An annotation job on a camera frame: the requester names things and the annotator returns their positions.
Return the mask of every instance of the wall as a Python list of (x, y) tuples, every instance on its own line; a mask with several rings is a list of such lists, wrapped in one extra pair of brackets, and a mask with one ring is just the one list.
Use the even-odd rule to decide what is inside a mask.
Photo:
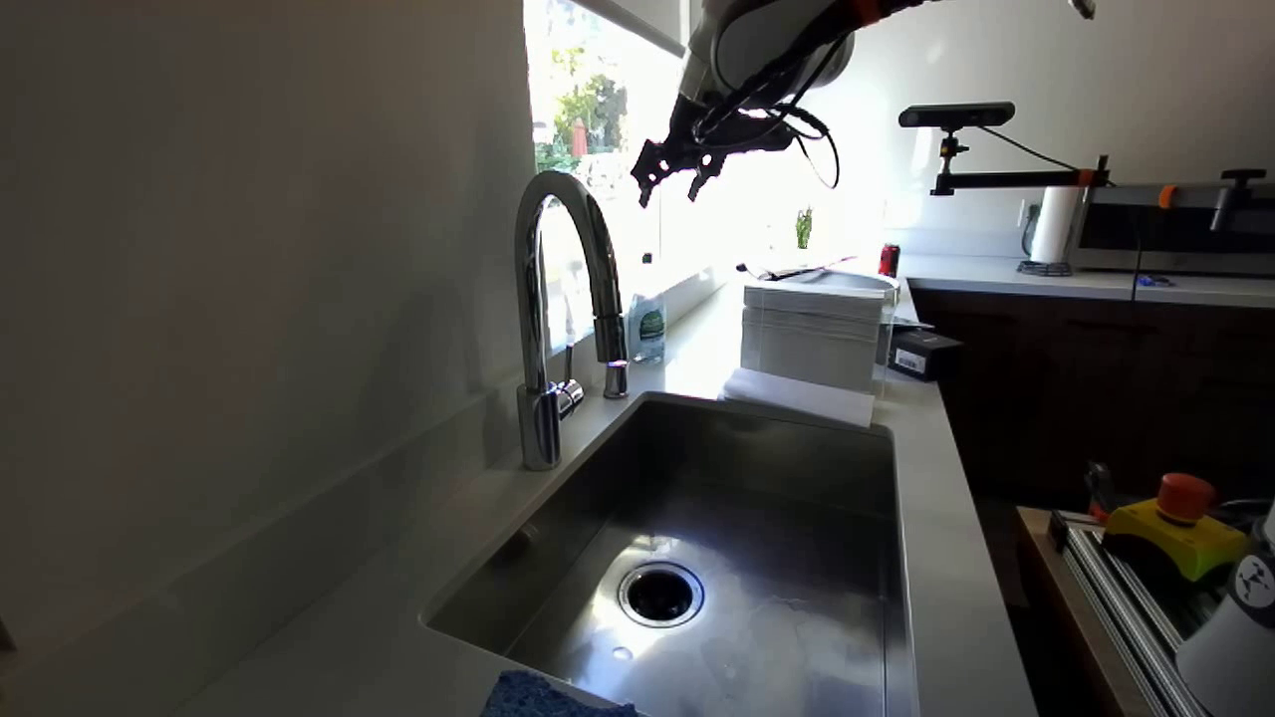
[[(900, 106), (1010, 100), (1008, 134), (1066, 164), (1109, 152), (1114, 183), (1212, 183), (1235, 164), (1275, 171), (1269, 27), (1269, 0), (1101, 0), (1097, 19), (1065, 0), (923, 3), (863, 27), (848, 72), (807, 96), (842, 140), (846, 185), (823, 196), (806, 165), (793, 175), (842, 236), (1014, 252), (1018, 197), (1040, 192), (929, 197), (935, 134), (896, 127)], [(963, 171), (1045, 165), (979, 131), (961, 140)]]
[(519, 3), (2, 0), (0, 96), (16, 667), (519, 367)]

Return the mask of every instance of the bottle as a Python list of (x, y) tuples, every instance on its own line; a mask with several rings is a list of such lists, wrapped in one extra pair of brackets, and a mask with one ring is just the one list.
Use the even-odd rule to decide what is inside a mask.
[(664, 311), (659, 303), (659, 282), (652, 282), (652, 254), (641, 254), (636, 266), (636, 289), (631, 307), (631, 358), (632, 362), (661, 362), (664, 358)]

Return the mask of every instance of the kitchen counter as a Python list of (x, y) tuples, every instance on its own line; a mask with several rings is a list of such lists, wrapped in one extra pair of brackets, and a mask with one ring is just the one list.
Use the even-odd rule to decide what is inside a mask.
[[(1114, 269), (1022, 274), (1008, 254), (906, 254), (900, 269), (919, 289), (1040, 296), (1126, 303), (1133, 278)], [(1275, 278), (1169, 274), (1171, 286), (1135, 286), (1139, 303), (1275, 307)]]
[[(632, 367), (631, 398), (585, 398), (560, 422), (559, 471), (486, 467), (483, 408), (470, 408), (445, 451), (429, 452), (429, 479), (455, 479), (417, 504), (415, 528), (186, 700), (182, 717), (478, 714), (508, 661), (434, 631), (429, 605), (559, 491), (641, 390), (716, 398), (737, 367), (737, 311), (742, 289), (722, 289), (672, 330), (664, 367)], [(932, 382), (878, 379), (874, 422), (896, 444), (916, 714), (1034, 714), (945, 400)]]

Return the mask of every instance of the paper towel roll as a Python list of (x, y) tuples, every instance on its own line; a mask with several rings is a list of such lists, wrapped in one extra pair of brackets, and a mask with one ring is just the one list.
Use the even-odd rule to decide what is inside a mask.
[(1066, 261), (1066, 237), (1074, 225), (1080, 185), (1048, 185), (1030, 236), (1030, 261)]

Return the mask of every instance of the white container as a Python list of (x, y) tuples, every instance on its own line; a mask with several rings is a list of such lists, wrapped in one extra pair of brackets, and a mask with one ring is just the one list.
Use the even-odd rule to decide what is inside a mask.
[(878, 390), (874, 362), (890, 282), (827, 274), (822, 282), (748, 282), (742, 367)]

